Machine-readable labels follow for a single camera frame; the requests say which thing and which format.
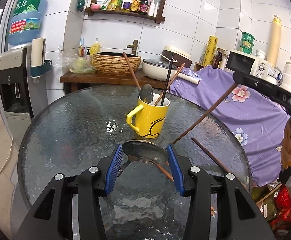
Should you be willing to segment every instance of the stack of green containers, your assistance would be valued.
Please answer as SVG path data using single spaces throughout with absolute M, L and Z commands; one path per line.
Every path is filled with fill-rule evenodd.
M 255 38 L 250 33 L 242 33 L 241 46 L 239 51 L 252 54 L 254 40 Z

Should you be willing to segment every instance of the human hand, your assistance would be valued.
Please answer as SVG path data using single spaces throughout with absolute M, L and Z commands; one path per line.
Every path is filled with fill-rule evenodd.
M 282 149 L 281 149 L 281 164 L 284 169 L 291 167 L 291 124 L 290 120 L 287 121 L 287 124 L 284 129 L 284 137 L 282 140 Z

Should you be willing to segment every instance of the faucet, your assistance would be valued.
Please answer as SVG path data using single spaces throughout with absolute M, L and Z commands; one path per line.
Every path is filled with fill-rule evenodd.
M 133 45 L 127 45 L 128 49 L 132 48 L 133 55 L 136 55 L 136 48 L 139 47 L 138 42 L 138 40 L 133 40 Z

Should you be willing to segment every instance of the purple cloth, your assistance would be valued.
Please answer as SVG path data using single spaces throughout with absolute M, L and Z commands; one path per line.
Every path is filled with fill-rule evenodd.
M 170 93 L 209 109 L 234 83 L 232 73 L 205 67 L 196 73 L 183 69 L 200 79 L 195 85 L 181 78 L 170 86 Z M 253 182 L 264 186 L 279 176 L 280 150 L 284 127 L 289 115 L 282 106 L 255 90 L 238 85 L 212 114 L 222 121 L 241 143 L 249 160 Z

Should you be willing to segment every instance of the white cord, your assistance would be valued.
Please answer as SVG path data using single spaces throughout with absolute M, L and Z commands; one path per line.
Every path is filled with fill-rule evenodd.
M 10 155 L 11 155 L 11 152 L 12 152 L 12 146 L 13 146 L 13 139 L 14 139 L 14 138 L 12 137 L 9 156 L 7 157 L 7 160 L 5 161 L 4 165 L 2 166 L 2 168 L 1 168 L 1 170 L 0 170 L 0 174 L 1 174 L 1 172 L 3 171 L 3 169 L 5 168 L 5 166 L 7 165 L 7 162 L 8 162 L 8 160 L 9 160 L 9 158 L 10 158 Z

